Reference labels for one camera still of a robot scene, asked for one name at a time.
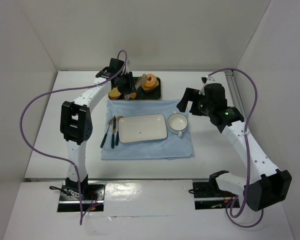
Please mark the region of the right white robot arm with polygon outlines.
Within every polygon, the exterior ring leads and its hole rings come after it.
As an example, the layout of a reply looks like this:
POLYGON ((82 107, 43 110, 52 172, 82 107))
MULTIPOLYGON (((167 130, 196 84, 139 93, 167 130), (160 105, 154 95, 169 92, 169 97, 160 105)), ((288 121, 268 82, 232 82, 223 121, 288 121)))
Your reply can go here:
POLYGON ((243 197, 243 203, 258 212, 286 199, 292 176, 280 170, 262 150, 247 127, 240 111, 228 106, 225 88, 220 83, 209 83, 198 90, 186 88, 177 104, 185 112, 191 102, 190 113, 208 117, 219 132, 232 144, 247 168, 245 178, 220 170, 209 176, 209 190, 215 194, 230 192, 243 197))

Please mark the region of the metal serving tongs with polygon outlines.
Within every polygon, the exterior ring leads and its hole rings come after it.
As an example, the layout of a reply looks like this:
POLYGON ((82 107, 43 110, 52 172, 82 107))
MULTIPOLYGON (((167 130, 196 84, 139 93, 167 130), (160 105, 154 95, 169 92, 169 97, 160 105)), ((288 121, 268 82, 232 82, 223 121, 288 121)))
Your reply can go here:
POLYGON ((138 91, 138 88, 141 87, 143 85, 143 83, 145 83, 147 81, 147 79, 148 79, 147 75, 143 74, 140 77, 139 81, 137 81, 137 83, 135 84, 135 86, 134 86, 135 90, 133 92, 129 93, 129 94, 125 94, 124 98, 126 100, 129 100, 131 98, 131 96, 138 91))

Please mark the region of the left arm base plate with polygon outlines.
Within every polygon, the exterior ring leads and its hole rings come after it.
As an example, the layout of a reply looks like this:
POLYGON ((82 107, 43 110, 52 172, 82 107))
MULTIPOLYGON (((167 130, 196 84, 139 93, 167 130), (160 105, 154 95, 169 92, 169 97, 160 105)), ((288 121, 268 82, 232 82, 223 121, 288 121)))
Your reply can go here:
MULTIPOLYGON (((82 198, 83 212, 103 212, 105 198, 105 184, 88 185, 87 192, 82 198)), ((80 195, 78 192, 67 188, 65 184, 61 187, 50 186, 50 190, 59 192, 58 213, 80 212, 80 195)))

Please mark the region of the orange glazed donut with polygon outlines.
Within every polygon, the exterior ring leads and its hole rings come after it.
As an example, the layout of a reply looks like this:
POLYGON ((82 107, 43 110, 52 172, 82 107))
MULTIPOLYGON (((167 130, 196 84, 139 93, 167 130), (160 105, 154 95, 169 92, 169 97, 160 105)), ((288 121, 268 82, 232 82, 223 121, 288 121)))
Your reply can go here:
POLYGON ((157 77, 154 76, 153 74, 147 74, 146 75, 147 80, 143 83, 145 84, 147 87, 151 87, 155 84, 155 82, 157 81, 157 77))

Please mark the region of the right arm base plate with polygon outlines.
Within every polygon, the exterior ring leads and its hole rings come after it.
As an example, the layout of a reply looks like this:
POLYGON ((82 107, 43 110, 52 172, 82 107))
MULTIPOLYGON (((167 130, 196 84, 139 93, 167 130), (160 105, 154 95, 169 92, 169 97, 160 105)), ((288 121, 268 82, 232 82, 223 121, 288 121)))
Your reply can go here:
POLYGON ((227 191, 213 191, 207 181, 193 182, 188 193, 194 197, 195 210, 225 209, 236 196, 227 191))

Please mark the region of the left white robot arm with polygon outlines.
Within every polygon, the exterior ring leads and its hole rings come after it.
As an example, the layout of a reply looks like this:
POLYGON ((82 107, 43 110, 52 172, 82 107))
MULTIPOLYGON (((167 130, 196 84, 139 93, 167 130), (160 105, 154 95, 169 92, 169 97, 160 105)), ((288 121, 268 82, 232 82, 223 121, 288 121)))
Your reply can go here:
POLYGON ((65 186, 82 197, 89 194, 86 170, 86 146, 93 132, 91 113, 100 100, 114 88, 115 81, 125 74, 126 62, 111 58, 109 66, 96 74, 92 87, 74 101, 61 105, 60 132, 66 141, 68 167, 65 186))

